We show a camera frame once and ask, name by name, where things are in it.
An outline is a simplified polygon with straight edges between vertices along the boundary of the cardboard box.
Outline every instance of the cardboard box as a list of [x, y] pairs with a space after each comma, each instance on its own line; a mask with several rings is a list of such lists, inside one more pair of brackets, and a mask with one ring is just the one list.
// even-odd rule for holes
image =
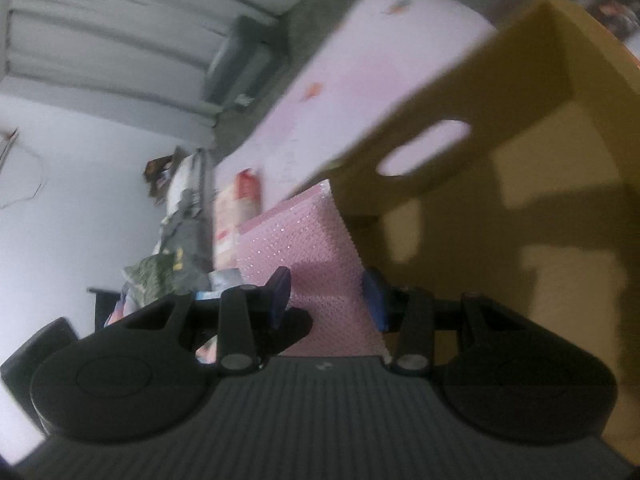
[[[472, 127], [462, 142], [376, 172], [451, 119]], [[484, 292], [602, 359], [619, 382], [604, 438], [640, 462], [640, 71], [587, 12], [537, 0], [327, 176], [362, 260], [391, 283]]]

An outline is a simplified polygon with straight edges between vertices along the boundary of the white wall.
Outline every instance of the white wall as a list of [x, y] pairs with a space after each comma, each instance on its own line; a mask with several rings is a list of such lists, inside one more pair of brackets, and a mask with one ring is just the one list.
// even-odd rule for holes
[[[0, 131], [16, 127], [18, 142], [44, 158], [48, 182], [33, 201], [0, 210], [0, 362], [57, 317], [80, 336], [93, 331], [86, 288], [118, 290], [120, 269], [151, 253], [164, 211], [147, 197], [142, 171], [178, 142], [0, 94]], [[39, 163], [14, 146], [0, 173], [0, 205], [39, 181]], [[0, 390], [0, 453], [15, 462], [40, 439]]]
[[204, 145], [213, 139], [212, 119], [132, 97], [10, 75], [0, 82], [0, 93], [118, 121], [187, 142]]

